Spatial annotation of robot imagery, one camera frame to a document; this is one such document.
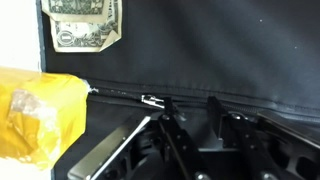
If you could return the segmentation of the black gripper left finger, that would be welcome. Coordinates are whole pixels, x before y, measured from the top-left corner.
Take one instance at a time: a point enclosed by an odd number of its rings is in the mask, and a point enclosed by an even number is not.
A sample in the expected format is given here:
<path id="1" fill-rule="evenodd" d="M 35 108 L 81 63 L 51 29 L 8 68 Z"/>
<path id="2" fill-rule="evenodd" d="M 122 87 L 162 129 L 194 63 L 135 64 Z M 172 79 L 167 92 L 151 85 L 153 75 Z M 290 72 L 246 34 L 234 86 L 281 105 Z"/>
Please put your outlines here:
<path id="1" fill-rule="evenodd" d="M 177 162 L 185 180 L 214 180 L 188 132 L 181 128 L 176 119 L 176 108 L 169 97 L 164 98 L 164 113 L 158 119 L 170 154 Z"/>

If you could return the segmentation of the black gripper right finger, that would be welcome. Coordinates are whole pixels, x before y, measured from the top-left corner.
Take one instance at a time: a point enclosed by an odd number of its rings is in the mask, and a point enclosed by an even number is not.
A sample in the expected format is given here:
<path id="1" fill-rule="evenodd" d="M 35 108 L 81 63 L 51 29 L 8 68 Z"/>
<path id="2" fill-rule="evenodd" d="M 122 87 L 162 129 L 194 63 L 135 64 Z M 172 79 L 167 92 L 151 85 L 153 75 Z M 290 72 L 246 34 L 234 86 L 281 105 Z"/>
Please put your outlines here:
<path id="1" fill-rule="evenodd" d="M 252 180 L 285 179 L 245 116 L 228 112 L 214 96 L 207 98 L 207 112 L 218 142 L 223 149 L 237 148 L 241 152 Z"/>

